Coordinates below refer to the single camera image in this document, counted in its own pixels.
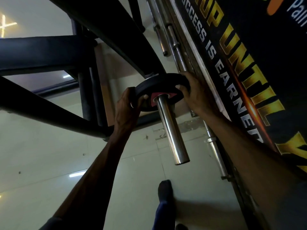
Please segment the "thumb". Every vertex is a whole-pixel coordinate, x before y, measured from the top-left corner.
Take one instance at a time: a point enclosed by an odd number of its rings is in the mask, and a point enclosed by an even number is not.
[[[175,87],[177,89],[179,89],[183,93],[183,96],[185,98],[189,98],[190,97],[190,94],[189,94],[187,88],[184,85],[175,85]]]
[[[148,95],[147,95],[147,94],[145,94],[145,95],[139,97],[137,109],[140,109],[140,108],[141,108],[141,106],[143,105],[143,102],[144,102],[146,99],[148,99]]]

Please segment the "jeans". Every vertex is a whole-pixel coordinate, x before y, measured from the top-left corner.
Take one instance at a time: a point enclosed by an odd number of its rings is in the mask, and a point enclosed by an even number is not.
[[[160,202],[152,230],[175,229],[175,207],[167,201]]]

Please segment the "hand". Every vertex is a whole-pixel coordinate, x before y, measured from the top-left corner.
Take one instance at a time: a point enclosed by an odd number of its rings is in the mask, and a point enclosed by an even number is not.
[[[184,85],[176,85],[175,87],[183,93],[184,99],[189,108],[201,117],[206,113],[216,113],[217,106],[212,103],[212,100],[214,100],[213,96],[205,89],[205,85],[202,84],[201,81],[199,81],[192,73],[182,72],[180,74],[188,79],[191,91],[189,93]]]
[[[133,96],[134,87],[128,87],[116,104],[114,132],[117,137],[129,138],[140,115],[141,106],[148,95],[140,97],[137,102]]]

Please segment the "forearm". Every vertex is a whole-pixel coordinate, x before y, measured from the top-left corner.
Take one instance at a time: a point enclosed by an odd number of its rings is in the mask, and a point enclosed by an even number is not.
[[[78,227],[103,226],[113,181],[129,136],[111,135],[107,145],[72,189],[54,217]]]
[[[255,201],[270,223],[276,208],[289,189],[299,181],[275,153],[222,115],[202,112],[201,117],[217,135]]]

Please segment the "rubber weight plate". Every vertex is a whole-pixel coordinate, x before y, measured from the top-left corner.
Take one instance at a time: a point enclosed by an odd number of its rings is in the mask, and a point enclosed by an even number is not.
[[[147,94],[148,99],[145,100],[141,107],[141,111],[156,111],[158,107],[152,105],[152,97],[155,93],[168,93],[169,94],[169,104],[175,104],[183,98],[183,94],[178,90],[175,85],[184,85],[188,90],[190,90],[190,84],[187,78],[178,73],[165,73],[152,76],[147,78],[145,81],[140,83],[135,88],[136,98]]]

